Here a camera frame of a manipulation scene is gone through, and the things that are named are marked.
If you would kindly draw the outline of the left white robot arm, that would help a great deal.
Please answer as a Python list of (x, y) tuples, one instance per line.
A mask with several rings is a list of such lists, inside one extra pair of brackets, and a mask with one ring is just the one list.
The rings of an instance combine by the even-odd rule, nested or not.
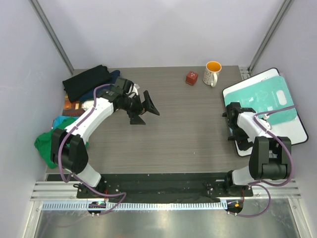
[(97, 127), (117, 110), (125, 110), (130, 124), (144, 125), (141, 115), (149, 112), (159, 115), (149, 92), (141, 100), (136, 88), (131, 90), (105, 90), (94, 98), (93, 105), (65, 129), (56, 128), (52, 133), (51, 161), (58, 166), (64, 182), (71, 178), (83, 183), (95, 198), (102, 197), (106, 182), (88, 162), (86, 143)]

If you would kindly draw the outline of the teal folding template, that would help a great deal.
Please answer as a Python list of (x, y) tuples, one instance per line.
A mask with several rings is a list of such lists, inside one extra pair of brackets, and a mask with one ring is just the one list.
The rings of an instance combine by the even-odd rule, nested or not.
[(256, 113), (280, 110), (294, 105), (282, 76), (275, 76), (231, 92), (224, 97), (224, 102), (226, 105), (239, 102), (242, 107), (252, 108)]

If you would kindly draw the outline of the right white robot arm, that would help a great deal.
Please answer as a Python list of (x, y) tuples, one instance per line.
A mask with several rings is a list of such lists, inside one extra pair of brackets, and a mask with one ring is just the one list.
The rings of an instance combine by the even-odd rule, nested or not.
[(223, 184), (226, 194), (234, 196), (259, 183), (281, 187), (292, 179), (291, 140), (274, 134), (268, 122), (269, 116), (277, 112), (257, 113), (253, 108), (242, 107), (239, 102), (226, 106), (222, 115), (232, 131), (228, 140), (235, 141), (240, 150), (252, 150), (247, 166), (226, 174)]

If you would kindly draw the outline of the black t shirt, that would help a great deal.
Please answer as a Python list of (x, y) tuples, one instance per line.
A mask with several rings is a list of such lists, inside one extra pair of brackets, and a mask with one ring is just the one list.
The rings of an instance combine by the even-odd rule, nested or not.
[(98, 65), (76, 76), (64, 80), (63, 86), (70, 102), (77, 101), (85, 93), (111, 80), (106, 66)]

